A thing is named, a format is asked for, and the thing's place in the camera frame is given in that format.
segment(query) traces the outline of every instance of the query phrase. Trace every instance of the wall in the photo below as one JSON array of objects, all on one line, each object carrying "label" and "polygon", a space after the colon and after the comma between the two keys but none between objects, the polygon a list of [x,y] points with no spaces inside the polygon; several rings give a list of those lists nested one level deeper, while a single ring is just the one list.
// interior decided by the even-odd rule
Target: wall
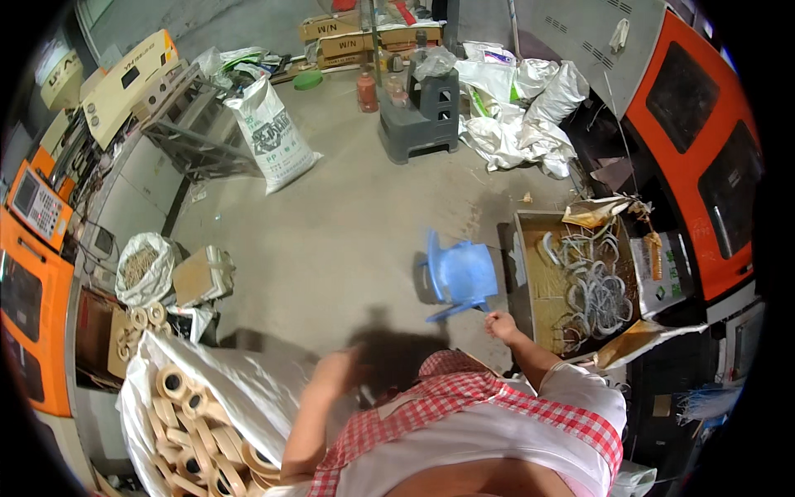
[{"label": "wall", "polygon": [[[296,26],[323,13],[317,0],[114,0],[91,28],[91,36],[100,54],[112,44],[125,54],[166,28],[180,55],[189,60],[213,45],[221,51],[257,45],[295,56],[304,52]],[[507,1],[462,0],[463,40],[512,46]]]}]

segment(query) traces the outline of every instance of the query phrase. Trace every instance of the cable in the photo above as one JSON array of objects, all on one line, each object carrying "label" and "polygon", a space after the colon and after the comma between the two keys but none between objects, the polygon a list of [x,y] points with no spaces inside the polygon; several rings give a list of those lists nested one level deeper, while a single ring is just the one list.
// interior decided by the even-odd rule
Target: cable
[{"label": "cable", "polygon": [[615,116],[615,121],[619,125],[619,131],[621,132],[621,139],[624,141],[624,149],[626,149],[626,159],[630,162],[630,166],[632,167],[632,184],[635,187],[635,195],[639,195],[640,192],[638,191],[638,182],[635,180],[635,166],[632,164],[632,158],[630,157],[630,146],[626,144],[626,136],[624,136],[624,128],[621,126],[621,121],[619,121],[619,113],[615,109],[615,100],[613,99],[613,90],[610,88],[610,80],[607,78],[607,71],[603,71],[604,73],[604,81],[607,83],[607,92],[610,93],[610,101],[613,104],[613,115]]}]

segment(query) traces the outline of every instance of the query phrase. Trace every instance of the plastic bottle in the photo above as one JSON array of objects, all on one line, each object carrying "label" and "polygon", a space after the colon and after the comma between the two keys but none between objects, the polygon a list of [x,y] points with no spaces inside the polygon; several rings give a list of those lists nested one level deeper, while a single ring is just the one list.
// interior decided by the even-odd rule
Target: plastic bottle
[{"label": "plastic bottle", "polygon": [[378,97],[375,94],[375,80],[369,72],[363,72],[356,80],[356,94],[359,97],[359,108],[362,112],[378,110]]}]

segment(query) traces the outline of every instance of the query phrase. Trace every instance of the wooden box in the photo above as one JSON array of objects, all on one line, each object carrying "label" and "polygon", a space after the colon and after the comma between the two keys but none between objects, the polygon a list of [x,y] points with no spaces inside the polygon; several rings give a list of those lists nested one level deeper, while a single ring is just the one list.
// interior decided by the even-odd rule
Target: wooden box
[{"label": "wooden box", "polygon": [[569,231],[580,232],[580,227],[575,225],[568,225],[567,230],[562,218],[563,212],[555,211],[517,211],[514,214],[514,225],[510,227],[506,240],[512,245],[507,271],[508,305],[520,331],[562,359],[571,359],[599,350],[629,328],[640,313],[632,255],[626,230],[619,218],[619,262],[616,265],[616,276],[626,285],[624,295],[632,301],[632,317],[610,337],[603,340],[592,337],[580,345],[579,350],[563,353],[563,337],[556,328],[560,327],[559,323],[567,313],[575,312],[566,299],[572,280],[562,267],[549,261],[549,256],[541,245],[547,231],[553,233],[553,242],[559,242],[560,237],[568,235]]}]

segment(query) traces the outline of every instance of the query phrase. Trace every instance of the cardboard box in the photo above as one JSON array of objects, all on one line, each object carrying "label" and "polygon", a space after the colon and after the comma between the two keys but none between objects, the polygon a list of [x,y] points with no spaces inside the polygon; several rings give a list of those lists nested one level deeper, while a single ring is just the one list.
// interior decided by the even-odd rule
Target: cardboard box
[{"label": "cardboard box", "polygon": [[114,305],[111,317],[111,339],[107,348],[107,372],[121,379],[127,376],[127,363],[118,357],[116,340],[124,333],[125,328],[131,326],[132,323],[127,319],[127,313],[120,306]]},{"label": "cardboard box", "polygon": [[235,264],[226,252],[210,245],[174,268],[176,304],[185,307],[220,297],[232,290]]},{"label": "cardboard box", "polygon": [[348,53],[373,49],[371,34],[347,34],[341,37],[320,38],[320,52],[326,59]]},{"label": "cardboard box", "polygon": [[428,34],[428,40],[435,40],[441,45],[442,28],[404,28],[404,29],[386,29],[378,31],[381,38],[381,43],[384,45],[392,45],[396,43],[417,43],[417,31],[424,29]]},{"label": "cardboard box", "polygon": [[349,53],[338,57],[326,58],[322,54],[317,56],[317,67],[319,69],[338,68],[349,64],[361,64],[366,62],[367,52]]},{"label": "cardboard box", "polygon": [[301,41],[311,41],[336,34],[355,33],[359,30],[359,12],[348,12],[338,14],[336,17],[329,15],[310,17],[298,26],[298,37]]},{"label": "cardboard box", "polygon": [[[436,40],[428,40],[428,47],[435,47]],[[390,43],[385,45],[384,48],[389,52],[404,52],[405,50],[413,50],[417,47],[416,43]]]},{"label": "cardboard box", "polygon": [[111,336],[114,302],[87,289],[80,290],[75,334],[76,365],[93,375],[107,369],[107,350]]}]

